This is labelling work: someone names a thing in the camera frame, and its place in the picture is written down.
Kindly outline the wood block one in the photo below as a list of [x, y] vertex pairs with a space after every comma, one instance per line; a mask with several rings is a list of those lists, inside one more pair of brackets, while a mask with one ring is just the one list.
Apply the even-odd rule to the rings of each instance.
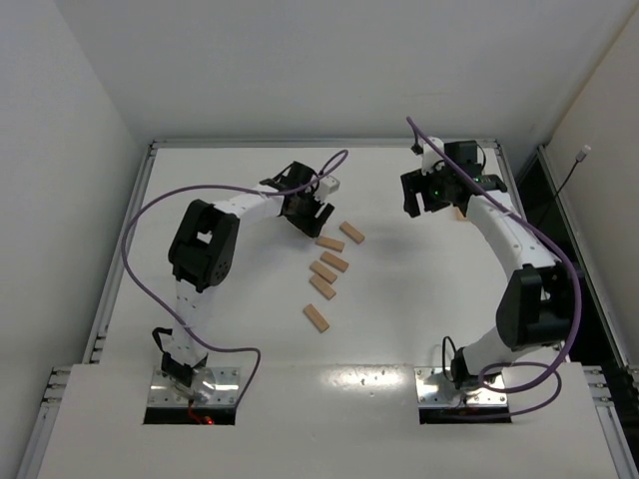
[[342, 222], [339, 225], [339, 230], [357, 244], [361, 244], [365, 240], [365, 235], [349, 222]]

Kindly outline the clear amber plastic box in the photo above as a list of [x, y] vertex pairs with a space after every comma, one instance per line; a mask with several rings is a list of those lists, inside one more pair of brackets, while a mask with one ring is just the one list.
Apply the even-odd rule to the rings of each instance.
[[455, 208], [455, 214], [456, 214], [456, 218], [459, 221], [467, 221], [467, 216], [466, 214], [460, 209], [460, 208]]

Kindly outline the wood block two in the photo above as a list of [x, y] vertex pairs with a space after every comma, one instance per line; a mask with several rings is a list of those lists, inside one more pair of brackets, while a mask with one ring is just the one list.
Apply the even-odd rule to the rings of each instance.
[[343, 249], [345, 247], [345, 243], [343, 241], [324, 236], [318, 237], [318, 239], [316, 240], [316, 244], [320, 247], [324, 247], [337, 252], [343, 252]]

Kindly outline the wood block three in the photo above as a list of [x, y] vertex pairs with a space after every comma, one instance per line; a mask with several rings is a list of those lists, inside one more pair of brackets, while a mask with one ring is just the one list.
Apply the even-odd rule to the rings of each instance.
[[320, 260], [340, 272], [346, 272], [349, 267], [349, 263], [347, 261], [329, 251], [323, 252], [320, 255]]

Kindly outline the wood block six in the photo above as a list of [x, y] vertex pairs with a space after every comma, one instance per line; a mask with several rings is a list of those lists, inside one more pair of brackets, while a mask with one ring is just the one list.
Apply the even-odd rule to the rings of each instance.
[[303, 313], [319, 333], [324, 333], [329, 329], [328, 321], [313, 304], [306, 305], [303, 309]]

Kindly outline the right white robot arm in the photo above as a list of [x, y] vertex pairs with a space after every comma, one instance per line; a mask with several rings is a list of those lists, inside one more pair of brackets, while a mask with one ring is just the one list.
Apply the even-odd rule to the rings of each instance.
[[458, 209], [483, 235], [508, 280], [495, 325], [454, 353], [450, 379], [456, 388], [478, 384], [519, 357], [566, 341], [574, 322], [579, 275], [547, 248], [515, 212], [502, 178], [485, 172], [486, 157], [474, 141], [417, 140], [418, 169], [401, 176], [403, 208], [413, 218]]

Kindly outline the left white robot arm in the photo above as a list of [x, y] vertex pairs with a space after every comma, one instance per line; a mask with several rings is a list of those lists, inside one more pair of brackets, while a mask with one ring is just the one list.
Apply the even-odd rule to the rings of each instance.
[[194, 200], [188, 205], [168, 254], [178, 318], [162, 353], [164, 373], [190, 387], [206, 366], [209, 350], [196, 338], [210, 320], [218, 286], [231, 271], [240, 233], [263, 220], [283, 217], [315, 239], [334, 210], [327, 197], [338, 188], [335, 177], [319, 179], [313, 169], [294, 162], [261, 181], [253, 194], [242, 192], [213, 203]]

